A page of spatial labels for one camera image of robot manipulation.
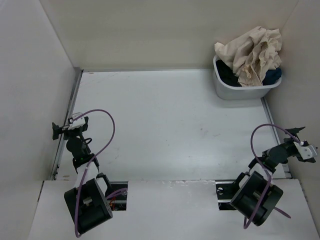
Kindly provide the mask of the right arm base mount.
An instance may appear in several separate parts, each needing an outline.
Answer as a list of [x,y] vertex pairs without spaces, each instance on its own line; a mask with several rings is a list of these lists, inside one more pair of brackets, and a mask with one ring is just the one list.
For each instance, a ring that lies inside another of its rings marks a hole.
[[215,182],[218,209],[220,211],[235,211],[230,205],[231,199],[240,189],[239,184],[235,181],[216,181]]

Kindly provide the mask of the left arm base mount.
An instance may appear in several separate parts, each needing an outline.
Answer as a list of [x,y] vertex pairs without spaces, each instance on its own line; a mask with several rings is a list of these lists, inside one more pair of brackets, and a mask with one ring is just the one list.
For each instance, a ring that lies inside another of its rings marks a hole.
[[128,182],[111,182],[111,187],[107,189],[105,196],[112,211],[125,211],[127,209]]

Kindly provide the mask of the beige trousers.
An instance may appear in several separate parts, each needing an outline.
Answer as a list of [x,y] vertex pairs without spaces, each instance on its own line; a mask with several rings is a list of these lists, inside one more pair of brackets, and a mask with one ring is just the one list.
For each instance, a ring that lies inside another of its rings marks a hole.
[[214,50],[242,87],[260,87],[267,71],[280,67],[282,43],[279,29],[257,26],[227,44],[216,42]]

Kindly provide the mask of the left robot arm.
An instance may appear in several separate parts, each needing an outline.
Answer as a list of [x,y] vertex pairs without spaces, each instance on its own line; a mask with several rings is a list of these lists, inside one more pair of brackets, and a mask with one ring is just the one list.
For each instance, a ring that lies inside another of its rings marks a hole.
[[52,124],[52,139],[56,140],[63,135],[77,173],[74,187],[64,193],[77,238],[113,218],[107,201],[112,195],[112,185],[108,177],[100,172],[98,159],[89,148],[92,139],[83,136],[87,128],[86,123],[78,128]]

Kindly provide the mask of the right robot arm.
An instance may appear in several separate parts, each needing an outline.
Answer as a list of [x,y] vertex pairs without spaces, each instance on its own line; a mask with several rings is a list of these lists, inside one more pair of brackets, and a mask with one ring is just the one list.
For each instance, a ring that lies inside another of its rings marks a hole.
[[[262,127],[275,127],[283,131],[288,138],[262,152],[258,156],[254,150],[254,135]],[[251,224],[259,227],[277,211],[286,218],[291,216],[277,207],[283,196],[283,190],[272,183],[272,176],[278,165],[287,164],[289,158],[295,157],[303,163],[315,163],[318,148],[307,140],[301,140],[298,133],[305,127],[282,128],[275,124],[265,123],[257,126],[250,136],[250,148],[254,156],[248,165],[248,171],[242,172],[232,183],[233,196],[229,205],[244,216],[243,228]]]

